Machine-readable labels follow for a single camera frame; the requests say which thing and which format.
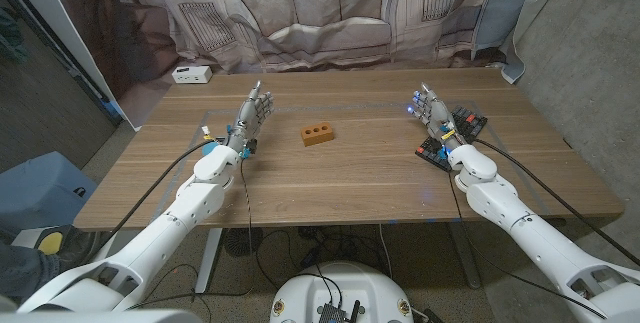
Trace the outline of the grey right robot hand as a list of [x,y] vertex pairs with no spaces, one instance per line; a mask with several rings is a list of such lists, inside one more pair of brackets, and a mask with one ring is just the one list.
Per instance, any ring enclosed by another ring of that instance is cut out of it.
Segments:
[[467,144],[445,103],[426,83],[422,82],[421,88],[414,92],[407,111],[418,119],[426,127],[429,136],[447,151]]

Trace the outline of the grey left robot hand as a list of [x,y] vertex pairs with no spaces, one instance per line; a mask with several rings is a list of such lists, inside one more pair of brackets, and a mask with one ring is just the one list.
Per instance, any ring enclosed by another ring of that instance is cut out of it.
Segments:
[[230,126],[226,145],[242,153],[251,140],[255,140],[262,124],[271,114],[274,99],[270,92],[261,93],[262,82],[258,80]]

